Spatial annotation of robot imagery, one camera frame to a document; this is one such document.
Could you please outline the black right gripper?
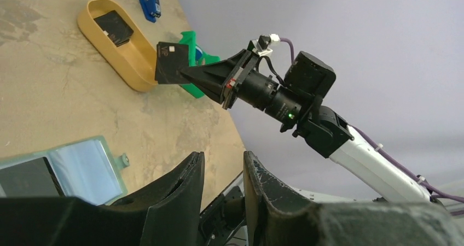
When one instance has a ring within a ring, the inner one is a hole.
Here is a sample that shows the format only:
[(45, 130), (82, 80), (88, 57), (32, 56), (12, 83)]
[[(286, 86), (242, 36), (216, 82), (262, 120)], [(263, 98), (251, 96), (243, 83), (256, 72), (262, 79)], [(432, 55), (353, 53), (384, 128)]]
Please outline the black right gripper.
[(259, 73), (257, 61), (257, 54), (243, 49), (223, 61), (184, 68), (180, 74), (223, 109), (241, 99), (263, 111), (281, 123), (281, 132), (318, 111), (336, 80), (330, 66), (304, 51), (279, 82)]

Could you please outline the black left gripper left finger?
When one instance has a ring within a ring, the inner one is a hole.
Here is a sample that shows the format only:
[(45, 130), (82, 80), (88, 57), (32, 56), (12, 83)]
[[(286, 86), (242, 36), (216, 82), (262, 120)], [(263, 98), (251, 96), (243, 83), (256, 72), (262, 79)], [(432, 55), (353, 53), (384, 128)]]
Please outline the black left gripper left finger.
[(110, 205), (77, 197), (1, 199), (1, 245), (196, 245), (205, 155)]

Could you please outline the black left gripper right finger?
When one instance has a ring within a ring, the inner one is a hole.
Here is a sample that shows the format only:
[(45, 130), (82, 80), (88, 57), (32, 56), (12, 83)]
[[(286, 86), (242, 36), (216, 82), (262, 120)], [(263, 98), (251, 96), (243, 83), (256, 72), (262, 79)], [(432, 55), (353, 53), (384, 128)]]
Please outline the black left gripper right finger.
[(431, 203), (316, 203), (243, 154), (250, 245), (463, 245), (463, 232)]

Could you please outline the green card holder wallet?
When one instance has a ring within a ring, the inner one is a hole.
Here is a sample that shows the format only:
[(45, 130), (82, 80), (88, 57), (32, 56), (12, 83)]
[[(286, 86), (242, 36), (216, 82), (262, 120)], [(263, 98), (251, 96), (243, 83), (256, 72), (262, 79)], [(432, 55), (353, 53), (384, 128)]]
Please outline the green card holder wallet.
[(126, 154), (113, 156), (103, 136), (93, 136), (47, 150), (1, 159), (2, 166), (46, 157), (64, 196), (91, 204), (111, 204), (128, 194), (121, 171), (130, 165)]

